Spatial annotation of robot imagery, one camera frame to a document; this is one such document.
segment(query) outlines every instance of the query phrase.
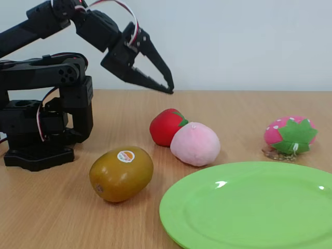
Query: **table surface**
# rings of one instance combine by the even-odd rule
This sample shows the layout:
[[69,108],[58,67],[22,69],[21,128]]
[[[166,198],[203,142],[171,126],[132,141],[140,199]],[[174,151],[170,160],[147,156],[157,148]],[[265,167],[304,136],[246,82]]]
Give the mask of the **table surface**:
[[[96,90],[91,136],[75,146],[76,160],[41,172],[7,168],[0,161],[0,248],[173,249],[163,230],[159,203],[175,182],[199,169],[182,164],[168,148],[154,144],[149,124],[166,108],[177,108],[219,136],[222,152],[213,165],[263,161],[267,125],[275,119],[310,118],[319,135],[297,164],[332,173],[332,92]],[[135,145],[154,161],[150,184],[134,198],[109,204],[89,182],[95,160],[113,148]],[[7,144],[0,146],[1,154]]]

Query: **pink plush peach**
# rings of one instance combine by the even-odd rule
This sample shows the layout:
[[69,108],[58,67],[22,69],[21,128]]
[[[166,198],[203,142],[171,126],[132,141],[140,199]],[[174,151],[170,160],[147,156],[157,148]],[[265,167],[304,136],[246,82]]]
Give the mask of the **pink plush peach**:
[[201,167],[215,161],[220,153],[220,141],[209,127],[191,122],[175,134],[171,151],[182,162]]

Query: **green leaf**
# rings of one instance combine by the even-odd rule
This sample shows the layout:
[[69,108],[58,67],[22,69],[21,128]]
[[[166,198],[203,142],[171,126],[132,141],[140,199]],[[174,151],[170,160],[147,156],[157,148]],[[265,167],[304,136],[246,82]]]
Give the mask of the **green leaf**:
[[[275,148],[277,151],[285,153],[287,155],[291,155],[294,153],[294,145],[295,143],[288,142],[288,141],[281,141],[279,143],[273,144],[272,147]],[[309,144],[298,144],[298,149],[296,153],[303,153],[310,150]]]
[[181,123],[179,123],[179,127],[182,127],[182,126],[185,126],[186,124],[188,124],[189,123],[189,121],[187,120],[187,119],[183,119],[182,121],[181,121]]
[[178,124],[179,127],[185,126],[186,124],[189,123],[189,121],[187,119],[185,119],[185,117],[181,113],[178,113],[178,112],[173,112],[173,113],[182,118],[181,123]]
[[181,113],[178,113],[178,112],[173,112],[173,113],[180,116],[180,117],[182,117],[182,119],[185,119],[185,117]]
[[278,131],[284,141],[297,144],[310,144],[318,133],[318,130],[312,128],[307,119],[304,119],[301,123],[290,119],[286,126],[279,128]]
[[318,130],[311,127],[308,119],[304,119],[301,123],[290,119],[286,126],[279,128],[278,131],[283,141],[272,144],[272,147],[285,154],[293,154],[295,144],[298,144],[296,153],[309,151],[309,144],[318,133]]

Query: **plush tomato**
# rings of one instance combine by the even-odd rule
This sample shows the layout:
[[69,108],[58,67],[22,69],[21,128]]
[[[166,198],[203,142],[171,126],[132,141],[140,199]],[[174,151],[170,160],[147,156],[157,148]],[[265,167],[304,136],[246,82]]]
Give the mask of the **plush tomato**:
[[176,132],[186,124],[188,120],[178,110],[164,110],[151,122],[152,139],[160,146],[170,147]]

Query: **robotic arm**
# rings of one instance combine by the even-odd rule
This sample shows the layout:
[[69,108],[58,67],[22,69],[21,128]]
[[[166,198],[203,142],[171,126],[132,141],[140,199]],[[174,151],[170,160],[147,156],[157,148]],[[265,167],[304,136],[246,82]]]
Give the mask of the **robotic arm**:
[[[84,0],[53,0],[27,11],[26,21],[0,33],[0,58],[65,29],[72,20],[80,37],[101,52],[108,49],[108,54],[101,63],[105,69],[124,82],[168,94],[173,93],[171,71],[143,29],[139,29],[135,42],[128,45],[134,31],[133,23],[129,23],[125,30],[120,32],[117,24],[104,13],[97,10],[82,12],[75,9],[76,6],[88,7]],[[168,87],[133,67],[139,53],[148,57],[162,73]]]
[[[0,33],[0,58],[63,30],[74,22],[76,33],[99,51],[108,53],[101,65],[121,80],[172,94],[172,74],[149,35],[129,23],[123,32],[104,13],[86,10],[84,0],[53,0],[27,11],[27,20]],[[142,53],[163,74],[168,86],[133,67]],[[66,145],[82,143],[91,133],[92,78],[85,75],[87,59],[78,53],[60,53],[22,62],[0,61],[0,131],[7,134],[6,166],[39,171],[74,160]],[[60,93],[43,107],[43,100],[10,101],[9,90],[54,87]],[[66,127],[68,114],[73,128]]]

